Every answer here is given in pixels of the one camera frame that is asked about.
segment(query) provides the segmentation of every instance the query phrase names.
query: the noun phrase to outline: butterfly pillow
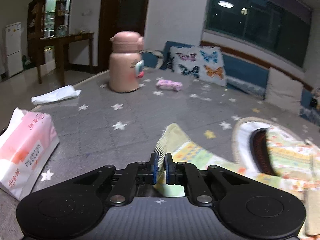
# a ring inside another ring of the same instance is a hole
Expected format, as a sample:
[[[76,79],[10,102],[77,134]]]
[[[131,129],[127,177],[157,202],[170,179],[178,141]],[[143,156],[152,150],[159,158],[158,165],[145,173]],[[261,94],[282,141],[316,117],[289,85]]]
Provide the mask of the butterfly pillow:
[[[172,71],[180,73],[182,75],[191,75],[194,78],[199,78],[199,64],[197,62],[198,54],[193,52],[192,48],[170,48],[170,57],[172,63],[170,68]]]
[[[199,53],[199,79],[220,86],[227,85],[224,62],[219,47],[197,47]]]

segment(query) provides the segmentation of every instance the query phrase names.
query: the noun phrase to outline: pink bottle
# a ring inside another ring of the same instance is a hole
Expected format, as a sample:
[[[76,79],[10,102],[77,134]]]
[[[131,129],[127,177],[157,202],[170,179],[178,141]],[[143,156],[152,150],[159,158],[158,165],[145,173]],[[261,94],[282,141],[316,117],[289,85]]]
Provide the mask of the pink bottle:
[[[109,59],[111,90],[120,93],[139,88],[138,78],[143,77],[143,37],[136,32],[119,32],[110,39],[113,52]]]

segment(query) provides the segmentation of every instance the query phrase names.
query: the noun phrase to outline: screw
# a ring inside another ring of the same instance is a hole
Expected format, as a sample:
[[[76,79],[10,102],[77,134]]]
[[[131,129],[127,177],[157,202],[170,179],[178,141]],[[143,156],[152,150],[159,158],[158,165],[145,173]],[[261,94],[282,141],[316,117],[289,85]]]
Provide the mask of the screw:
[[[111,201],[111,203],[114,203],[114,204],[121,204],[125,201],[125,197],[121,196],[121,195],[113,195],[110,198],[110,201]]]
[[[207,195],[201,195],[197,197],[197,201],[203,204],[210,203],[212,201],[212,197],[207,196]]]

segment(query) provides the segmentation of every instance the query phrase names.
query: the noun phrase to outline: white refrigerator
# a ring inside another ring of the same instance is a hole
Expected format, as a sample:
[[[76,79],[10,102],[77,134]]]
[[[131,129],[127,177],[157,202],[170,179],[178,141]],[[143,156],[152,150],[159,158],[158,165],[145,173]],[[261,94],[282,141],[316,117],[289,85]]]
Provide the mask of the white refrigerator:
[[[6,71],[9,77],[23,71],[21,54],[21,22],[5,27]]]

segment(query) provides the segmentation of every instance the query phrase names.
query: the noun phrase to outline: floor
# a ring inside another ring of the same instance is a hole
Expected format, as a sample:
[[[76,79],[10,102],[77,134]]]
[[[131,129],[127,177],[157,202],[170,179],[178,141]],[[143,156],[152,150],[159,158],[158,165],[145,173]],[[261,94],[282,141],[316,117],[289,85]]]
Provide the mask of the floor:
[[[93,74],[80,71],[65,71],[67,85],[76,84]],[[0,130],[8,126],[11,115],[16,107],[31,110],[31,97],[43,95],[60,86],[55,73],[52,71],[42,78],[43,83],[38,84],[36,68],[31,68],[22,73],[0,82]]]
[[[183,83],[180,92],[157,90],[160,78]],[[177,123],[192,141],[210,152],[233,161],[231,138],[239,118],[255,116],[289,128],[301,139],[320,145],[318,127],[238,90],[194,80],[171,71],[148,69],[141,87],[132,93],[115,93],[105,85],[108,73],[75,85],[80,96],[41,106],[48,113],[60,143],[43,168],[50,180],[39,176],[33,191],[60,183],[106,164],[123,169],[127,164],[148,161],[163,130]],[[206,131],[215,134],[208,139]],[[0,237],[22,237],[15,218],[18,201],[0,191]]]

